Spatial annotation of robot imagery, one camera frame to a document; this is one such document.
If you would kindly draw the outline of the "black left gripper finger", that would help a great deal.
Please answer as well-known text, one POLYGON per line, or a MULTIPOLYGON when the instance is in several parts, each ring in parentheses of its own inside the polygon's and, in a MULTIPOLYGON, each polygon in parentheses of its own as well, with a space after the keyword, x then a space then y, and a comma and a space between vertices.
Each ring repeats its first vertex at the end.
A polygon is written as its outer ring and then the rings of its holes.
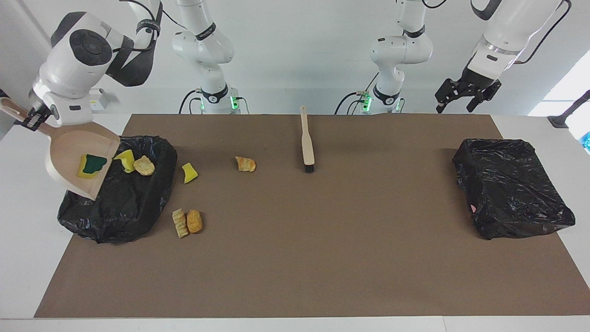
POLYGON ((495 90, 483 90, 482 92, 476 92, 472 100, 466 106, 466 109, 469 113, 472 113, 478 105, 483 103, 484 101, 491 101, 495 96, 495 90))
POLYGON ((444 112, 446 106, 461 97, 460 95, 461 80, 446 79, 436 91, 436 111, 438 114, 444 112))

